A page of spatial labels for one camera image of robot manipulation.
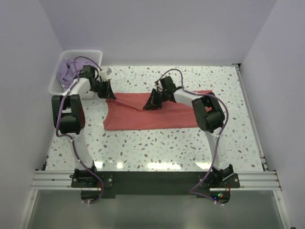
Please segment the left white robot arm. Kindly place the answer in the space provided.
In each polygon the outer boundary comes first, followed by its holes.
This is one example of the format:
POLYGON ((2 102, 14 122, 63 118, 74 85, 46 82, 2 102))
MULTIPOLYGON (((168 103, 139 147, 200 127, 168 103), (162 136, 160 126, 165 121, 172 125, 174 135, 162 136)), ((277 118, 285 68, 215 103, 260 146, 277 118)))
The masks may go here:
POLYGON ((64 137, 69 143, 75 159, 76 168, 71 176, 77 183, 83 182, 94 187, 101 182, 84 137, 85 113, 81 99, 93 92, 101 99, 115 100, 111 88, 110 68, 97 70, 92 65, 83 66, 72 81, 71 86, 61 95, 51 99, 53 122, 57 137, 64 137))

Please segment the salmon red t-shirt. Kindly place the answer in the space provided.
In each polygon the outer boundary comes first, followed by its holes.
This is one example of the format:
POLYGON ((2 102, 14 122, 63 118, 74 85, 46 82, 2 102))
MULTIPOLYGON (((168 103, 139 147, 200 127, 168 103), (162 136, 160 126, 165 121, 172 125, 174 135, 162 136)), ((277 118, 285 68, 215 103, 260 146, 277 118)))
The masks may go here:
POLYGON ((107 99, 108 114, 104 129, 150 130, 170 128, 196 128, 193 108, 181 103, 166 101, 158 110, 143 110, 149 93, 116 93, 116 100, 107 99))

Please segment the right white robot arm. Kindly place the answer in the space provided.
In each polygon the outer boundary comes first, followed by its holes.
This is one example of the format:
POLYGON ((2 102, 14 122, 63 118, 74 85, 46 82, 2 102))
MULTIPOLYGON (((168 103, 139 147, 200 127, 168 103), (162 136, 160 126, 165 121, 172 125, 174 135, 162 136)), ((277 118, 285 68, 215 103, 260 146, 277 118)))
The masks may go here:
POLYGON ((156 88, 152 90, 143 109, 161 109, 166 101, 184 104, 193 109, 197 125, 204 131, 213 157, 210 170, 212 175, 208 175, 207 178, 212 180, 215 186, 224 187, 234 170, 229 162, 226 148, 220 142, 220 136, 228 123, 228 117, 220 106, 221 101, 214 93, 199 94, 187 91, 182 86, 176 86, 170 76, 156 82, 156 88))

